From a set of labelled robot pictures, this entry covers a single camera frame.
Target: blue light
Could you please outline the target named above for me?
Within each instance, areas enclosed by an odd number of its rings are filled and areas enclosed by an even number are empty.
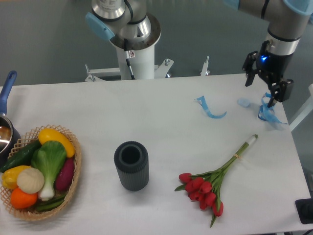
[[[266,61],[266,59],[267,59],[268,57],[267,56],[261,56],[261,60],[264,62],[264,61]]]

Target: eggplant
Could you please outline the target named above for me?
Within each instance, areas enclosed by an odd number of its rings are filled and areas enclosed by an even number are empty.
[[[67,158],[57,179],[55,180],[55,189],[58,191],[67,191],[72,184],[74,177],[74,159]]]

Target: pot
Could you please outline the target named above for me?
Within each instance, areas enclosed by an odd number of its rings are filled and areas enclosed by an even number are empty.
[[[16,77],[16,71],[10,71],[0,93],[0,167],[6,163],[11,149],[21,138],[12,122],[6,117],[7,100]]]

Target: cucumber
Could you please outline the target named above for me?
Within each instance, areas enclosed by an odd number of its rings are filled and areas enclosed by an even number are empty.
[[[48,201],[37,203],[36,206],[44,206],[44,205],[49,205],[49,204],[61,201],[61,200],[63,200],[65,198],[65,196],[66,196],[66,194],[63,194],[63,195],[51,198]]]
[[[38,205],[38,206],[35,207],[35,210],[37,212],[45,212],[45,211],[47,212],[47,211],[50,211],[50,210],[53,210],[53,209],[57,208],[63,202],[64,202],[64,200],[56,201],[56,202],[49,203],[49,204],[44,204],[44,205]]]
[[[6,170],[20,165],[30,165],[34,152],[41,147],[39,140],[21,148],[16,154],[8,158],[5,165],[0,168],[0,172],[4,173]]]

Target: orange fruit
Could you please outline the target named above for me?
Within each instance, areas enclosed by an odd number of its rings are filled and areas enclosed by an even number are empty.
[[[25,209],[36,203],[38,194],[28,194],[23,192],[20,188],[16,188],[11,193],[11,205],[15,209]]]

